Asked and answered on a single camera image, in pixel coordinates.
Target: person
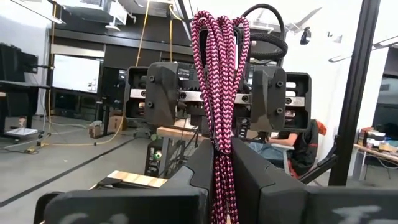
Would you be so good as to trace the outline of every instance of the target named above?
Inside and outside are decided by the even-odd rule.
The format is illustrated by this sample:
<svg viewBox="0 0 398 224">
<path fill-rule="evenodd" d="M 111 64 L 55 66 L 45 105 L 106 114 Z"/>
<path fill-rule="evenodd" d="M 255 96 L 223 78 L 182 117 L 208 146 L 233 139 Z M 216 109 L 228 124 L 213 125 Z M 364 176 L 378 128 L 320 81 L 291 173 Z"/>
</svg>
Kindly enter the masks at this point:
<svg viewBox="0 0 398 224">
<path fill-rule="evenodd" d="M 308 129 L 302 133 L 281 131 L 278 136 L 271 137 L 265 143 L 250 142 L 249 147 L 270 160 L 276 166 L 283 168 L 283 149 L 272 144 L 292 146 L 294 150 L 288 151 L 292 168 L 298 175 L 308 172 L 313 166 L 318 149 L 318 134 L 326 134 L 326 127 L 317 120 L 311 120 Z"/>
</svg>

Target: black shirt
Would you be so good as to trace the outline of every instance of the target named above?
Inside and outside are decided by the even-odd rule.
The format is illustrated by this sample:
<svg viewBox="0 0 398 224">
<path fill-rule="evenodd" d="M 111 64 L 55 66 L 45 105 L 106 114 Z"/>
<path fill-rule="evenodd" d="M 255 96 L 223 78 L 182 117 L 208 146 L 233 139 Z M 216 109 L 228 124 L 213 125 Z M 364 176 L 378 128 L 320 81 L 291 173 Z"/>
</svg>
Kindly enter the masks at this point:
<svg viewBox="0 0 398 224">
<path fill-rule="evenodd" d="M 288 139 L 291 132 L 281 131 L 278 139 Z M 288 151 L 292 167 L 297 175 L 304 175 L 313 166 L 318 151 L 318 126 L 311 122 L 307 131 L 296 133 L 294 150 Z"/>
</svg>

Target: rope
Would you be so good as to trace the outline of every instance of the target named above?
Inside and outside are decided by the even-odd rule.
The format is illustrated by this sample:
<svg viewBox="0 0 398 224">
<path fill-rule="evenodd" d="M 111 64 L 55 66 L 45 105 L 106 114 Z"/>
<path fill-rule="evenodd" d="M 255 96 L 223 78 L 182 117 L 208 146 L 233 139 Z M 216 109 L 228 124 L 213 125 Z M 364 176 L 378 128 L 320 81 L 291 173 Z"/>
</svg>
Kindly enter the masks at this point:
<svg viewBox="0 0 398 224">
<path fill-rule="evenodd" d="M 243 46 L 236 76 L 235 42 L 233 27 L 243 25 Z M 203 26 L 208 29 L 206 41 L 207 74 L 200 55 L 200 35 Z M 192 50 L 211 141 L 215 148 L 215 197 L 211 214 L 212 223 L 226 223 L 227 206 L 231 223 L 239 223 L 238 208 L 231 159 L 231 130 L 234 99 L 244 73 L 250 44 L 250 29 L 246 18 L 229 20 L 225 16 L 215 19 L 209 12 L 198 12 L 192 21 Z"/>
</svg>

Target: gray floor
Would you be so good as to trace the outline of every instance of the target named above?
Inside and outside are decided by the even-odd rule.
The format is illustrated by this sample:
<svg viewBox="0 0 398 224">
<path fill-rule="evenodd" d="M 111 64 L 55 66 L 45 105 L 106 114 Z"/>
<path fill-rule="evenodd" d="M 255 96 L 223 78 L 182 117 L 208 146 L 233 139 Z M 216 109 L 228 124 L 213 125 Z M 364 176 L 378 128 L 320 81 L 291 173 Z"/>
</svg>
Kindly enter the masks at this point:
<svg viewBox="0 0 398 224">
<path fill-rule="evenodd" d="M 61 124 L 84 124 L 83 121 L 67 118 L 53 118 L 53 122 Z M 7 126 L 16 125 L 16 119 L 8 119 Z M 41 129 L 43 121 L 34 120 L 34 128 Z M 52 143 L 93 143 L 88 137 L 87 130 L 54 125 L 53 135 L 46 141 Z M 106 141 L 111 136 L 97 140 Z M 130 139 L 131 131 L 123 132 L 113 141 L 97 146 L 47 146 L 39 150 L 38 154 L 29 155 L 1 151 L 0 153 L 0 202 L 3 202 L 43 181 L 75 167 L 95 156 L 98 156 Z M 0 147 L 12 144 L 4 142 Z M 44 193 L 51 191 L 68 191 L 87 189 L 112 173 L 114 170 L 123 170 L 143 174 L 148 139 L 135 139 L 109 154 L 73 171 L 51 183 L 45 185 L 11 203 L 0 208 L 0 223 L 32 223 L 35 203 Z M 13 151 L 27 149 L 31 144 L 9 148 Z M 320 185 L 327 185 L 328 173 L 317 179 Z M 368 167 L 365 182 L 349 181 L 348 186 L 376 186 L 397 188 L 398 170 L 387 170 L 380 167 Z"/>
</svg>

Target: screw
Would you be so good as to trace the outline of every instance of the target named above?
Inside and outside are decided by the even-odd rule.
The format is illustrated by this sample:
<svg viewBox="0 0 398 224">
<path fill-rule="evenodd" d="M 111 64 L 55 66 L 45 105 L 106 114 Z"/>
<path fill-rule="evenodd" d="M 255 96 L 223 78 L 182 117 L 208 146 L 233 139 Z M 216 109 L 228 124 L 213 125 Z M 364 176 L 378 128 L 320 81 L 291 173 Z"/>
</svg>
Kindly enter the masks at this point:
<svg viewBox="0 0 398 224">
<path fill-rule="evenodd" d="M 276 86 L 277 87 L 282 87 L 284 85 L 284 83 L 282 81 L 277 81 Z"/>
<path fill-rule="evenodd" d="M 282 108 L 277 108 L 276 109 L 276 113 L 277 114 L 281 114 L 281 113 L 283 113 L 284 112 L 284 110 L 282 109 Z"/>
<path fill-rule="evenodd" d="M 180 98 L 181 99 L 185 99 L 187 97 L 187 94 L 186 93 L 180 93 Z"/>
<path fill-rule="evenodd" d="M 285 103 L 286 104 L 291 104 L 292 103 L 292 99 L 291 98 L 286 98 L 285 99 Z"/>
<path fill-rule="evenodd" d="M 247 102 L 247 101 L 249 100 L 249 97 L 248 97 L 248 96 L 242 96 L 242 100 L 243 100 L 244 102 Z"/>
</svg>

